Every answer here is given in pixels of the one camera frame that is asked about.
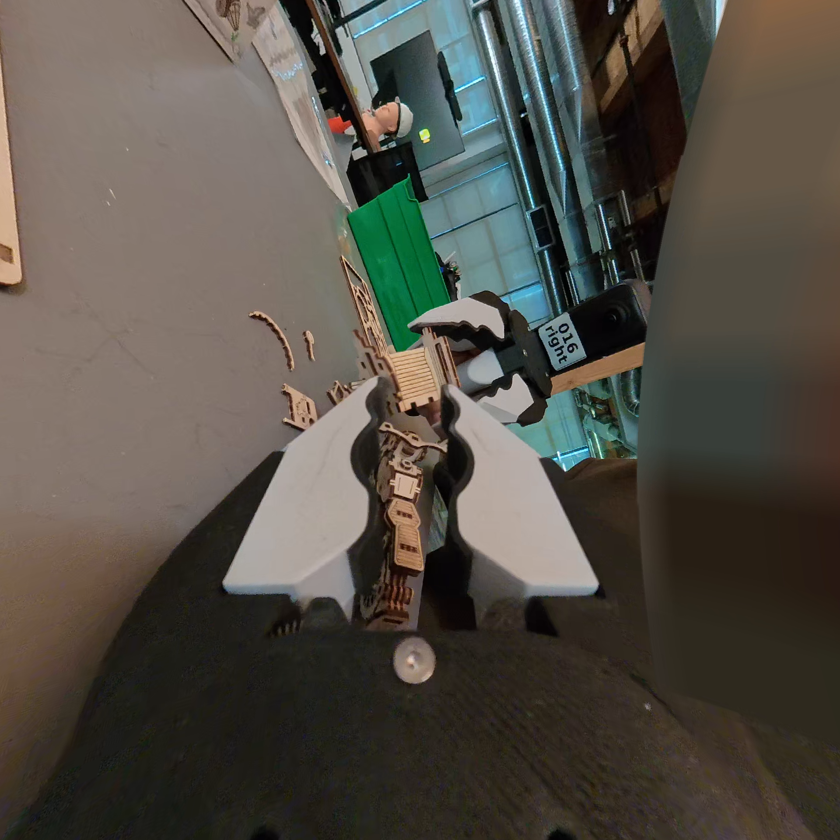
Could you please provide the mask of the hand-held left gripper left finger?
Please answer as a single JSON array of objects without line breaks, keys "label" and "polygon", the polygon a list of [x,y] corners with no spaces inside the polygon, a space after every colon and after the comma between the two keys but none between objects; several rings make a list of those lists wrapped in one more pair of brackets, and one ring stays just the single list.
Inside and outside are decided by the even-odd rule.
[{"label": "hand-held left gripper left finger", "polygon": [[288,595],[302,607],[329,598],[352,618],[375,531],[388,392],[381,376],[365,381],[281,453],[224,577],[227,594]]}]

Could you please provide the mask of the plain wooden sheet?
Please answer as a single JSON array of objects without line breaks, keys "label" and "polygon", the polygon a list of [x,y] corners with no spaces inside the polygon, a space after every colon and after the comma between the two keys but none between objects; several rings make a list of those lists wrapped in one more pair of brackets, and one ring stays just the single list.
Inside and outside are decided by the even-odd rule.
[{"label": "plain wooden sheet", "polygon": [[16,286],[22,279],[23,269],[8,134],[4,71],[1,70],[1,286]]}]

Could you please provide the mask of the black box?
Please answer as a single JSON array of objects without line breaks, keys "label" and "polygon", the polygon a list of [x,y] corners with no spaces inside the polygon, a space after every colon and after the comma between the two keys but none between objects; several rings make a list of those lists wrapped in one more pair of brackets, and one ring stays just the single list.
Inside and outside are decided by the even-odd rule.
[{"label": "black box", "polygon": [[346,172],[358,207],[370,203],[395,185],[410,180],[420,203],[427,194],[411,143],[398,143],[373,154],[351,157]]}]

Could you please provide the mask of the curved toothed wooden piece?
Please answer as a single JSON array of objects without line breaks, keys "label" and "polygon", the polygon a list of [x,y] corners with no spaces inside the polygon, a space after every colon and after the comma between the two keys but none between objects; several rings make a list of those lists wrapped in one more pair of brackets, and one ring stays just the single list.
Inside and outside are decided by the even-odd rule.
[{"label": "curved toothed wooden piece", "polygon": [[272,334],[276,337],[276,339],[280,343],[280,346],[281,346],[281,348],[283,350],[283,353],[285,355],[287,369],[289,371],[294,371],[295,368],[296,368],[296,364],[295,364],[295,358],[294,358],[294,355],[293,355],[293,352],[292,352],[291,344],[290,344],[286,334],[283,332],[283,330],[277,324],[277,322],[272,317],[270,317],[268,314],[264,313],[263,311],[258,311],[258,310],[251,311],[248,314],[248,317],[250,319],[262,322],[268,327],[268,329],[272,332]]}]

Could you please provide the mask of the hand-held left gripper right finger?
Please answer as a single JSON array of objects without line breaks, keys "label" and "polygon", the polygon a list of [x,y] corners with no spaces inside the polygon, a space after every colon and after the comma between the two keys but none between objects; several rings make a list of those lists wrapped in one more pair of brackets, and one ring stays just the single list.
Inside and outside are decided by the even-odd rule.
[{"label": "hand-held left gripper right finger", "polygon": [[590,596],[599,581],[543,459],[452,385],[442,393],[446,546],[463,560],[457,587],[477,614],[502,601]]}]

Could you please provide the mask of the instruction booklet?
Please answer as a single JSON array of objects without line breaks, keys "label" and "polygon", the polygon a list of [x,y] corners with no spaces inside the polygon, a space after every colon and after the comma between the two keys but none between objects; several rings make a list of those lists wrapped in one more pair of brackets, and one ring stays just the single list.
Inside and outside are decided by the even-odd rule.
[{"label": "instruction booklet", "polygon": [[184,1],[184,4],[235,64],[277,5],[268,1]]}]

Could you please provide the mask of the wooden truck model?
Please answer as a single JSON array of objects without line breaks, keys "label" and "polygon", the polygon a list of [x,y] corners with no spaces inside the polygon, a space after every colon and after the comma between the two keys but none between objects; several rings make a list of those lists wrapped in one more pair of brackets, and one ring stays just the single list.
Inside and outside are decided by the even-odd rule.
[{"label": "wooden truck model", "polygon": [[413,601],[411,579],[424,571],[421,517],[417,501],[424,485],[422,462],[446,445],[394,426],[392,417],[439,401],[444,385],[459,385],[446,338],[426,331],[414,349],[381,353],[364,346],[358,359],[363,379],[385,383],[385,420],[378,426],[380,457],[375,477],[384,522],[384,558],[378,581],[361,595],[360,616],[369,629],[405,628]]}]

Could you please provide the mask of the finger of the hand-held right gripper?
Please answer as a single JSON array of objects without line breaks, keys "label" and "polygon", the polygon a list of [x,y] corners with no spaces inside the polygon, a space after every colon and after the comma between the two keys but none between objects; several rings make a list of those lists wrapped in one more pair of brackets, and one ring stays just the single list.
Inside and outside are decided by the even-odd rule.
[{"label": "finger of the hand-held right gripper", "polygon": [[481,291],[432,308],[407,327],[417,336],[431,329],[436,336],[446,337],[452,349],[504,349],[516,342],[511,331],[513,312],[495,293]]},{"label": "finger of the hand-held right gripper", "polygon": [[533,406],[529,384],[505,374],[495,353],[478,353],[456,366],[460,390],[502,424],[518,424]]}]

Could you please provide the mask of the green plastic bin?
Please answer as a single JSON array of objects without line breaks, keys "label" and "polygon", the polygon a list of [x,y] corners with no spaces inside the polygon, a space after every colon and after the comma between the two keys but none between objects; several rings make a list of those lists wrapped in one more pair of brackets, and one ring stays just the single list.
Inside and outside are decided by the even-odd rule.
[{"label": "green plastic bin", "polygon": [[450,303],[410,178],[348,215],[353,238],[396,351],[418,336],[407,326]]}]

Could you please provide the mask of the flat instruction paper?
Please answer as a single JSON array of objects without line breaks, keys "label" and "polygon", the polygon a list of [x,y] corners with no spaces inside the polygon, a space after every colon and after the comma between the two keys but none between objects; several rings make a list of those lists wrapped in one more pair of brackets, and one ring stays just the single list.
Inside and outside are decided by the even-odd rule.
[{"label": "flat instruction paper", "polygon": [[337,199],[351,208],[332,135],[323,119],[320,100],[312,89],[306,51],[279,2],[266,12],[257,27],[253,45],[274,83],[303,153]]}]

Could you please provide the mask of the dark monitor screen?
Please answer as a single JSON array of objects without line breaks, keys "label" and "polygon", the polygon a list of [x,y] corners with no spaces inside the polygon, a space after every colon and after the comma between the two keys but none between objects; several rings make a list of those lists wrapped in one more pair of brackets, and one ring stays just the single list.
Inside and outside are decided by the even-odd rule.
[{"label": "dark monitor screen", "polygon": [[[373,107],[399,98],[413,112],[411,132],[393,140],[412,144],[421,172],[465,151],[461,122],[453,121],[438,75],[438,51],[432,33],[426,30],[371,62],[377,86]],[[421,143],[420,129],[430,130],[430,143]]]}]

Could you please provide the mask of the grey desk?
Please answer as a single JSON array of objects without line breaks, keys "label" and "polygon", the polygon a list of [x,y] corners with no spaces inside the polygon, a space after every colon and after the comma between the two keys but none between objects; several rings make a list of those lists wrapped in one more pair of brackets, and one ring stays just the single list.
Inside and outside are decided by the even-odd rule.
[{"label": "grey desk", "polygon": [[[2,2],[2,834],[175,546],[355,376],[346,210],[183,2]],[[295,358],[268,327],[272,317]],[[302,338],[310,330],[316,360]]]}]

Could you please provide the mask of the long wooden table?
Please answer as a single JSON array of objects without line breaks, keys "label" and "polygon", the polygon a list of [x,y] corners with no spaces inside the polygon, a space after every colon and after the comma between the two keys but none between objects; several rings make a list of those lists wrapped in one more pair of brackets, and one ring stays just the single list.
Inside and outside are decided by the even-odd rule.
[{"label": "long wooden table", "polygon": [[362,108],[354,94],[350,76],[342,61],[342,49],[336,36],[333,19],[329,13],[327,2],[306,1],[313,23],[317,28],[331,66],[338,76],[343,99],[348,103],[347,117],[353,125],[357,140],[367,154],[374,154],[379,150],[364,126]]}]

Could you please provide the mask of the silver ventilation duct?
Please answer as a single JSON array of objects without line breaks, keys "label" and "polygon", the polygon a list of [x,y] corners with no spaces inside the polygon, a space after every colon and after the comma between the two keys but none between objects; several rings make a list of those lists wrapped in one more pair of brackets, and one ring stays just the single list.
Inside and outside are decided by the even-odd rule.
[{"label": "silver ventilation duct", "polygon": [[550,315],[601,289],[532,2],[467,2]]}]

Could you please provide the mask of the small wooden panel piece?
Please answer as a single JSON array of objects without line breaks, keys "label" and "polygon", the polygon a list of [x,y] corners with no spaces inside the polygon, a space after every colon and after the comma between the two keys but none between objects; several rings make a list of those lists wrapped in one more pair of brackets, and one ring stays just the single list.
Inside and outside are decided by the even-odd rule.
[{"label": "small wooden panel piece", "polygon": [[315,402],[305,393],[285,383],[281,393],[287,399],[287,416],[281,422],[297,431],[305,432],[319,419]]}]

